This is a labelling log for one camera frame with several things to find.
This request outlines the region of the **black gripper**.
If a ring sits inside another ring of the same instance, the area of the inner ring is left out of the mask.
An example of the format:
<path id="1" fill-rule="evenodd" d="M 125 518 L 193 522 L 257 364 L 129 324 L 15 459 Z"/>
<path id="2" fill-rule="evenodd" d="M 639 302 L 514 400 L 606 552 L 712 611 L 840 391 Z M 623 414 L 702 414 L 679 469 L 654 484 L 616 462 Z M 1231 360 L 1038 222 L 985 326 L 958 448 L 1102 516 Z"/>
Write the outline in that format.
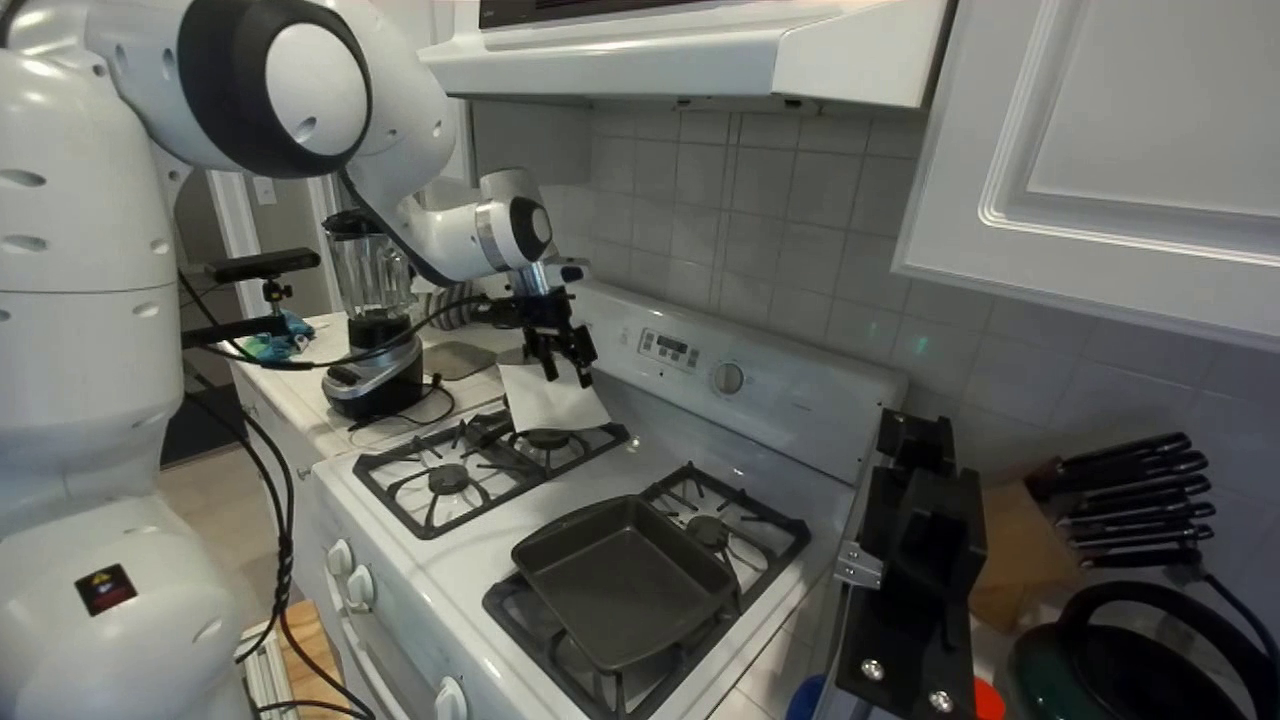
<path id="1" fill-rule="evenodd" d="M 526 356 L 545 366 L 545 381 L 559 381 L 557 350 L 564 350 L 581 386 L 590 386 L 597 343 L 590 331 L 571 321 L 571 283 L 581 275 L 582 269 L 571 260 L 514 269 L 511 302 Z"/>

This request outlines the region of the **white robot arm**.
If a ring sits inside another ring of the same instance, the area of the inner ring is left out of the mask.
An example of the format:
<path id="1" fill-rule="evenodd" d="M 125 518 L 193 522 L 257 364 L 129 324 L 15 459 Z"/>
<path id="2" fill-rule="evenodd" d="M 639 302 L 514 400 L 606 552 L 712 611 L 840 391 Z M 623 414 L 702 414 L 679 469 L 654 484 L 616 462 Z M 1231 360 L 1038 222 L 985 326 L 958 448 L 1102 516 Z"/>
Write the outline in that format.
<path id="1" fill-rule="evenodd" d="M 338 180 L 433 283 L 534 269 L 534 197 L 433 206 L 454 125 L 378 0 L 3 0 L 0 720 L 251 720 L 232 575 L 161 494 L 188 176 Z"/>

